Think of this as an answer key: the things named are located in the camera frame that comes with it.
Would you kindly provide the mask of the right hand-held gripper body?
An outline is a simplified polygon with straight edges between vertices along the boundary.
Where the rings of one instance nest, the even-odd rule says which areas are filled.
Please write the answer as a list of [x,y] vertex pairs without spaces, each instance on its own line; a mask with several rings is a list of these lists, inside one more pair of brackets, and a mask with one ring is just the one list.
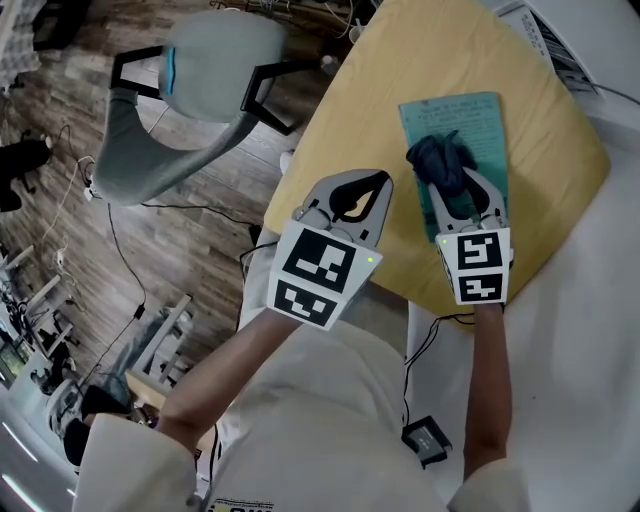
[[459,306],[507,300],[514,261],[510,227],[503,221],[449,221],[435,244]]

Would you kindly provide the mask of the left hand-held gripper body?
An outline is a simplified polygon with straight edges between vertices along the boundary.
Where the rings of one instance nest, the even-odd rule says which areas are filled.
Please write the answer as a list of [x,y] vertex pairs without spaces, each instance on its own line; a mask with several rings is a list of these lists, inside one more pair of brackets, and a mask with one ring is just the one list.
[[318,201],[285,224],[269,277],[267,306],[311,326],[330,329],[382,262],[376,250],[384,205],[365,218],[333,220]]

